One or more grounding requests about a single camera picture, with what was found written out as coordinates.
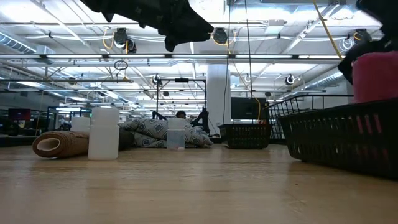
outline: black screen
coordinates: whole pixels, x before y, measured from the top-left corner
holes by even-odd
[[[268,120],[268,110],[264,108],[268,105],[266,99],[258,99],[261,104],[261,120]],[[254,98],[231,98],[231,118],[232,119],[257,119],[259,116],[259,103]]]

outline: wooden table surface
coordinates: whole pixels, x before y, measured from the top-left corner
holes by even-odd
[[[398,182],[263,151],[136,149],[117,161],[0,149],[1,223],[398,223]]]

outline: black crate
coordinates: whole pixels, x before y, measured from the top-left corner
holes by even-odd
[[[296,159],[398,177],[398,98],[292,114],[279,121]]]
[[[264,149],[271,135],[271,126],[265,124],[223,124],[219,129],[230,149]]]

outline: white plastic bottle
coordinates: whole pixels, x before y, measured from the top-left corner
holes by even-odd
[[[94,108],[88,143],[88,159],[110,161],[119,155],[119,110]]]
[[[90,118],[74,117],[72,118],[71,125],[71,131],[90,132]]]
[[[168,120],[168,126],[167,149],[176,151],[185,150],[185,120],[171,118]]]

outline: white pipe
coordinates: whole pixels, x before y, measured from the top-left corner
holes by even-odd
[[[30,1],[33,4],[35,4],[35,6],[37,6],[39,9],[43,10],[48,15],[52,16],[57,21],[57,23],[60,24],[62,28],[68,31],[72,36],[76,37],[82,44],[89,46],[86,41],[80,38],[74,31],[72,31],[69,27],[67,27],[60,19],[58,19],[55,15],[53,15],[50,11],[48,11],[44,5],[38,3],[36,0],[30,0]]]

